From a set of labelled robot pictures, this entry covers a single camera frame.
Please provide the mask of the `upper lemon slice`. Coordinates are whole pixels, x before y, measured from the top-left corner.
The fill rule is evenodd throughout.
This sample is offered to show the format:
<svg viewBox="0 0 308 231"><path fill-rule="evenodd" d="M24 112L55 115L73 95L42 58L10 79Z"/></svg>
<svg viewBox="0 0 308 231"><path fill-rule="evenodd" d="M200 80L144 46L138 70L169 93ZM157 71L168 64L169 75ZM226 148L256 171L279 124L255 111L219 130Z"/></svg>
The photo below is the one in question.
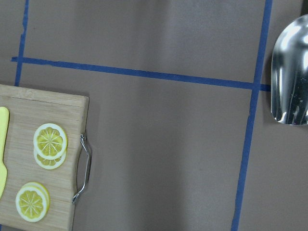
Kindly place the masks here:
<svg viewBox="0 0 308 231"><path fill-rule="evenodd" d="M41 168L54 170L64 163L67 145L67 135L59 125L42 124L33 137L34 159Z"/></svg>

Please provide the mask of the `lemon slice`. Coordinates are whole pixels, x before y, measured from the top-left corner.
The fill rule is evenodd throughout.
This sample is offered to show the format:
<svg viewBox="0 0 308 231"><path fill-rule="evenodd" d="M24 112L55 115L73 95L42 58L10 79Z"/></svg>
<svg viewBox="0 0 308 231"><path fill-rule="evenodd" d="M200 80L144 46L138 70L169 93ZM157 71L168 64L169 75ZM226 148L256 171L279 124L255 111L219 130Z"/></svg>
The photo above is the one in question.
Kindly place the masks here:
<svg viewBox="0 0 308 231"><path fill-rule="evenodd" d="M42 124L33 137L34 159L41 168L54 170L64 163L67 145L67 135L59 125Z"/></svg>
<svg viewBox="0 0 308 231"><path fill-rule="evenodd" d="M21 218L28 222L38 222L50 208L49 191L38 182L28 182L18 191L15 205Z"/></svg>

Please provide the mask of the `bamboo cutting board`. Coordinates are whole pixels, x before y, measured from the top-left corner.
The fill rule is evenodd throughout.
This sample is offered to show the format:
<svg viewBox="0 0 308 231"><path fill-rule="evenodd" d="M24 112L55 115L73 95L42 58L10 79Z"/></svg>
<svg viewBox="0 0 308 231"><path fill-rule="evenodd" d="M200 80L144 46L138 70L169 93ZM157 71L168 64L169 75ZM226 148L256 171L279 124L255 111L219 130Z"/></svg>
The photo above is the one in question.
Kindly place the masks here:
<svg viewBox="0 0 308 231"><path fill-rule="evenodd" d="M7 179L0 199L1 224L25 231L70 231L75 213L72 199L77 192L80 135L85 132L88 97L1 85L0 103L10 112L3 156ZM33 155L35 131L45 123L59 125L68 138L66 159L54 170L40 167ZM51 198L46 216L37 222L22 219L15 205L20 188L32 181L44 185Z"/></svg>

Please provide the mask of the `metal scoop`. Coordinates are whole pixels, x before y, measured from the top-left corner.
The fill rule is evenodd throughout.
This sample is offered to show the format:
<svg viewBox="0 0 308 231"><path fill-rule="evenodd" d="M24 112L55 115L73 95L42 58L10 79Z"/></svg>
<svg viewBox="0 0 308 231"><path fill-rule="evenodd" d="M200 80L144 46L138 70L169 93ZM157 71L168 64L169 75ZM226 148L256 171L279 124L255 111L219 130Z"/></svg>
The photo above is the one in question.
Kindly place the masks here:
<svg viewBox="0 0 308 231"><path fill-rule="evenodd" d="M308 16L278 36L271 61L271 114L286 125L308 124Z"/></svg>

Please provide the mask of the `lower lemon slice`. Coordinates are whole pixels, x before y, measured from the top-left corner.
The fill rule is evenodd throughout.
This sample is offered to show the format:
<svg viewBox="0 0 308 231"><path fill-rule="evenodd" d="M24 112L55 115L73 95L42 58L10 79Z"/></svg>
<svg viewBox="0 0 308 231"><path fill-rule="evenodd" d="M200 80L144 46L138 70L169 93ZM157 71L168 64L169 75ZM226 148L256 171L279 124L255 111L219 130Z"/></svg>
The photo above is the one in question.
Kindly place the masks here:
<svg viewBox="0 0 308 231"><path fill-rule="evenodd" d="M50 208L49 191L38 182L28 182L18 191L15 205L21 218L28 222L38 222Z"/></svg>

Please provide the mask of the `yellow plastic knife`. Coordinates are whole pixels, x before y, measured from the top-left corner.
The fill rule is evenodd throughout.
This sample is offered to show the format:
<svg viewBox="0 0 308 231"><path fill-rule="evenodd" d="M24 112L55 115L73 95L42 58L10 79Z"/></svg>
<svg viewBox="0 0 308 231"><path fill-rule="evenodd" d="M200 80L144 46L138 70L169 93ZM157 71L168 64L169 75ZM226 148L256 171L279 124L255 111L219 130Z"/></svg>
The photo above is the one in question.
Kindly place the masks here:
<svg viewBox="0 0 308 231"><path fill-rule="evenodd" d="M4 164L4 150L6 143L6 136L9 124L9 110L6 107L0 108L0 196L4 192L6 179L7 179L7 168Z"/></svg>

